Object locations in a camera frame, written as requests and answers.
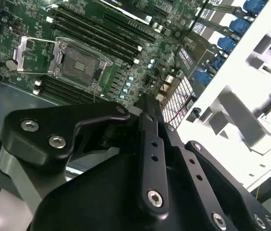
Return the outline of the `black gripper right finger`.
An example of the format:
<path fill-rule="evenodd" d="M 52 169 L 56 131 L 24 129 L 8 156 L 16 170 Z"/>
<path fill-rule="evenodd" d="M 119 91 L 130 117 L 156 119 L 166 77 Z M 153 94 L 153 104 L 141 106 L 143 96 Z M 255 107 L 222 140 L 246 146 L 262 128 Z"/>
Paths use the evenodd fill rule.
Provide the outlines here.
<path fill-rule="evenodd" d="M 201 144 L 183 144 L 175 128 L 158 109 L 159 134 L 166 157 L 191 194 L 186 210 L 195 231 L 271 231 L 271 213 L 239 183 Z"/>

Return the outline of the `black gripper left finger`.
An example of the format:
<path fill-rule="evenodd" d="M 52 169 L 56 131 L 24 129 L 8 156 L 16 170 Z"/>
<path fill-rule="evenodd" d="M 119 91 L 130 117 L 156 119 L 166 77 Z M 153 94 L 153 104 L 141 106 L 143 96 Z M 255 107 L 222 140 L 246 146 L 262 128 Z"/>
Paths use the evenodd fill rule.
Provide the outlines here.
<path fill-rule="evenodd" d="M 167 215 L 162 122 L 159 102 L 147 94 L 129 108 L 107 101 L 10 112 L 0 135 L 0 182 L 9 178 L 35 213 L 65 183 L 68 162 L 90 154 L 133 154 L 139 159 L 136 204 L 149 215 Z"/>

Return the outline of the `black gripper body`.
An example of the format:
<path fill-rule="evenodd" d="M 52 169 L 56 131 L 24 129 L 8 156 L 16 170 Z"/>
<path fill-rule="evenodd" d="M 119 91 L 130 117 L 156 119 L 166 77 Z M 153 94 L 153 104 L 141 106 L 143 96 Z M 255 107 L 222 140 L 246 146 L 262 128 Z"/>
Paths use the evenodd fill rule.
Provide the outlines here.
<path fill-rule="evenodd" d="M 33 231 L 210 231 L 189 180 L 167 168 L 169 214 L 157 220 L 138 206 L 138 159 L 117 155 L 46 196 Z"/>

